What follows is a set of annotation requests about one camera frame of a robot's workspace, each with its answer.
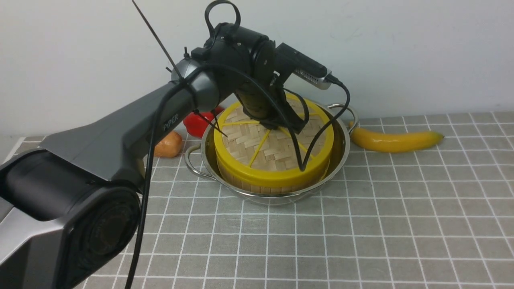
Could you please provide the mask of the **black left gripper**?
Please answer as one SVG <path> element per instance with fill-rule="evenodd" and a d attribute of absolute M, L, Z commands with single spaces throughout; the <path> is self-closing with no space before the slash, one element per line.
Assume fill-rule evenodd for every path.
<path fill-rule="evenodd" d="M 304 117 L 301 118 L 289 104 L 286 98 L 286 92 L 291 93 L 297 97 L 303 108 Z M 282 86 L 270 86 L 268 93 L 272 99 L 279 104 L 285 114 L 285 118 L 290 121 L 292 130 L 295 134 L 301 133 L 303 128 L 310 120 L 308 106 L 300 95 L 292 92 Z M 243 106 L 243 112 L 252 120 L 256 120 L 267 129 L 275 130 L 279 127 L 287 128 L 285 121 L 280 116 L 280 113 L 271 105 L 268 98 L 259 91 L 257 88 L 239 89 L 236 90 L 235 95 L 237 100 Z"/>

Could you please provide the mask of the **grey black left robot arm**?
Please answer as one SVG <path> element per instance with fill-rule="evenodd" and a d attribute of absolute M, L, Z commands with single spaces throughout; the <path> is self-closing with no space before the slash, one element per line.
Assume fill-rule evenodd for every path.
<path fill-rule="evenodd" d="M 144 227 L 143 158 L 191 112 L 237 93 L 259 122 L 299 133 L 302 120 L 275 90 L 305 57 L 239 24 L 209 31 L 161 88 L 2 164 L 2 289 L 72 289 L 117 256 Z"/>

